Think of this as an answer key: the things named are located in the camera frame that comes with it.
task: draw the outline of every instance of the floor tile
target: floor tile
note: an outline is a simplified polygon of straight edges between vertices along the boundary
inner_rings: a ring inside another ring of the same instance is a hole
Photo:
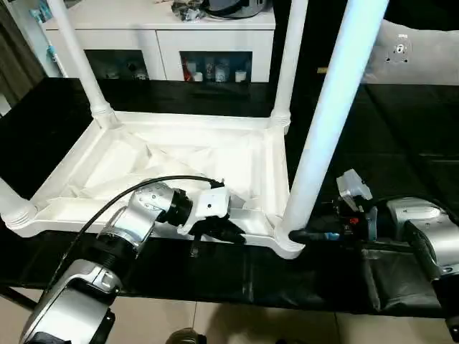
[[[42,294],[41,290],[15,289],[33,300],[38,300]],[[30,311],[0,297],[0,344],[18,343],[29,316]]]
[[[15,288],[37,301],[41,290]],[[108,344],[164,344],[176,330],[193,325],[195,302],[119,297],[111,309],[116,321]],[[0,344],[19,342],[30,312],[0,297]]]
[[[342,344],[451,344],[443,319],[336,314]]]
[[[193,325],[195,302],[119,297],[108,344],[164,344],[176,330]]]
[[[338,343],[333,313],[198,302],[194,329],[209,344]]]

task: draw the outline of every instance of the shelf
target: shelf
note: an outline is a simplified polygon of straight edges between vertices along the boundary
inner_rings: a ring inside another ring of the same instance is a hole
[[[171,10],[172,1],[152,4],[151,0],[82,0],[69,9],[75,29],[156,29],[156,30],[274,30],[272,7],[252,18],[229,20],[205,17],[182,22]],[[54,19],[43,24],[58,30]]]

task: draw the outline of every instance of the black cable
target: black cable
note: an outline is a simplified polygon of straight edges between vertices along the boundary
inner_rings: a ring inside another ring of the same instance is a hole
[[[147,179],[147,180],[142,181],[141,183],[138,183],[138,184],[126,189],[125,191],[121,192],[120,194],[118,194],[117,196],[115,196],[114,198],[109,200],[109,202],[106,205],[104,205],[101,210],[99,210],[97,213],[95,213],[95,215],[88,222],[86,222],[86,224],[81,228],[81,230],[78,232],[77,236],[73,239],[73,241],[70,244],[70,246],[67,249],[67,251],[62,255],[60,263],[57,266],[57,268],[55,270],[55,273],[52,275],[51,280],[49,281],[49,283],[48,283],[46,289],[44,290],[44,292],[42,294],[42,297],[40,299],[42,299],[49,292],[49,290],[51,289],[51,287],[55,283],[55,280],[56,280],[57,276],[59,275],[60,270],[62,269],[62,266],[66,262],[67,257],[69,256],[70,252],[72,252],[72,250],[74,249],[75,245],[80,241],[80,239],[83,236],[83,234],[87,231],[87,229],[89,227],[91,227],[91,225],[95,222],[95,220],[97,220],[108,208],[110,208],[114,203],[119,201],[121,198],[123,198],[127,194],[137,190],[138,188],[141,188],[143,186],[147,186],[147,185],[152,184],[152,183],[158,183],[160,181],[175,181],[175,180],[179,180],[179,179],[191,179],[191,180],[195,180],[195,181],[206,181],[206,182],[210,183],[211,188],[224,185],[223,183],[221,183],[219,181],[215,181],[214,179],[210,179],[210,178],[207,178],[207,177],[201,177],[201,176],[166,176],[166,177]]]

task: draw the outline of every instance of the black tablecloth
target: black tablecloth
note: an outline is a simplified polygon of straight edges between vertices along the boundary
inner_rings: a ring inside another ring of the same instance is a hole
[[[115,110],[267,117],[273,100],[273,91],[264,84],[103,80],[100,85]],[[293,122],[285,139],[290,182],[319,90],[320,82],[295,88]],[[458,111],[459,87],[362,85],[318,204],[336,195],[337,176],[355,168],[375,197],[426,194],[458,210]],[[77,80],[44,80],[0,119],[0,176],[23,197],[31,197],[91,119]],[[0,283],[43,288],[73,237],[46,231],[23,239],[0,223]],[[189,248],[186,241],[151,239],[123,293],[442,316],[430,284],[402,243],[317,243],[293,261],[261,247],[207,243],[199,258],[192,259]]]

